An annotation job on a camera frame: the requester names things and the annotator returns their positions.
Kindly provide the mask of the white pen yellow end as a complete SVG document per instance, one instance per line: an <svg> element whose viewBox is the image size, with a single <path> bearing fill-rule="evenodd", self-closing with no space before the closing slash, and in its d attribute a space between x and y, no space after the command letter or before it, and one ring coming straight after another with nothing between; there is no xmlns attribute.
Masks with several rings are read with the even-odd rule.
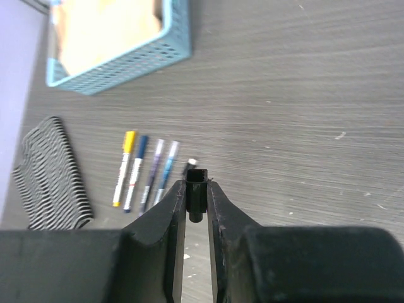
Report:
<svg viewBox="0 0 404 303"><path fill-rule="evenodd" d="M136 131L126 131L125 136L124 136L124 141L122 144L122 151L123 151L122 162L121 162L121 166L119 168L118 180L117 180L117 184L116 184L116 187L114 190L114 196L113 196L113 200L112 200L113 207L118 207L121 203L122 187L124 184L124 178L126 176L129 158L132 153L135 138L136 138Z"/></svg>

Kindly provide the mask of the white pen blue end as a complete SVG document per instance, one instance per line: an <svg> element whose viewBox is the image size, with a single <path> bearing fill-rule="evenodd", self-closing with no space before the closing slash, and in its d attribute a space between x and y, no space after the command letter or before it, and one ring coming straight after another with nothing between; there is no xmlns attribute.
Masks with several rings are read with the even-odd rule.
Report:
<svg viewBox="0 0 404 303"><path fill-rule="evenodd" d="M136 183L138 181L138 177L140 175L140 167L141 167L141 164L142 164L145 152L146 152L147 143L148 143L148 136L147 135L141 136L138 150L136 152L136 156L133 161L133 168L132 168L131 175L129 178L129 186L128 186L126 200L125 200L125 204L124 204L124 208L123 208L124 213L131 212L132 197L133 197Z"/></svg>

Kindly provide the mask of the purple gel pen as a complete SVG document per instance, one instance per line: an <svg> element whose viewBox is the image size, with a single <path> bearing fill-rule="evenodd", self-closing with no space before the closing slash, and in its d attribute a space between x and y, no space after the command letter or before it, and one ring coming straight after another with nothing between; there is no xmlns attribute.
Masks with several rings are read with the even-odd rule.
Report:
<svg viewBox="0 0 404 303"><path fill-rule="evenodd" d="M158 165L160 163L160 159L162 156L164 141L165 140L163 140L163 139L158 139L158 141L157 141L157 146L155 149L153 162L151 164L150 173L149 173L148 180L147 180L147 183L146 183L146 186L145 186L145 189L143 191L141 201L140 201L140 210L138 213L139 217L142 216L147 209L147 203L148 203L150 193L152 190L152 186L153 186L156 174L157 174Z"/></svg>

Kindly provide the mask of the black pen cap white end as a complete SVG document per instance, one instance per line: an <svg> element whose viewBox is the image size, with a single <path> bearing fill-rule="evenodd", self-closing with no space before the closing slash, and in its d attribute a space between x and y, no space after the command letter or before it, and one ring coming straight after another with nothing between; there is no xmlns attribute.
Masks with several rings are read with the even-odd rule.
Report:
<svg viewBox="0 0 404 303"><path fill-rule="evenodd" d="M181 176L182 176L183 178L185 178L186 175L187 175L188 170L190 170L190 169L195 169L196 166L197 166L197 164L198 164L198 161L197 161L195 158L189 158L189 159L187 160L187 162L186 162L186 164L185 164L183 170L182 170Z"/></svg>

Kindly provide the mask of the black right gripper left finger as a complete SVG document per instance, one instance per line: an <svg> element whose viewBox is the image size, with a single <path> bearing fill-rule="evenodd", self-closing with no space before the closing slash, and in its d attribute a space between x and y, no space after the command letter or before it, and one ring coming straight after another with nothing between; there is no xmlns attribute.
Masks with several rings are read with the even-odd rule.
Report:
<svg viewBox="0 0 404 303"><path fill-rule="evenodd" d="M186 230L186 186L122 230L108 302L180 302Z"/></svg>

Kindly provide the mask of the cyan gel pen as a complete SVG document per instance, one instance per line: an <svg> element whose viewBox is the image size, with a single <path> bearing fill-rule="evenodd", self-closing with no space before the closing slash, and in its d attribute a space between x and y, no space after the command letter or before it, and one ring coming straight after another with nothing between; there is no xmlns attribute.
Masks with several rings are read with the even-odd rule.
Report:
<svg viewBox="0 0 404 303"><path fill-rule="evenodd" d="M162 199L163 193L165 191L165 187L168 183L169 175L172 170L173 163L174 163L176 155L177 155L178 147L179 147L179 142L173 141L171 144L171 147L170 147L169 155L167 157L167 161L166 161L164 170L163 170L162 179L160 181L160 184L158 185L155 199L153 201L153 206L155 206Z"/></svg>

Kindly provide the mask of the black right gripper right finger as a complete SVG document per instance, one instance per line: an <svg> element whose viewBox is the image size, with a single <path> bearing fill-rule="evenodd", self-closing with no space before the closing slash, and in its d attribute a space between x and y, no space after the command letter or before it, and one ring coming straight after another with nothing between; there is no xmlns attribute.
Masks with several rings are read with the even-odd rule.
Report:
<svg viewBox="0 0 404 303"><path fill-rule="evenodd" d="M214 302L254 302L256 286L246 230L259 227L215 181L208 183L208 233Z"/></svg>

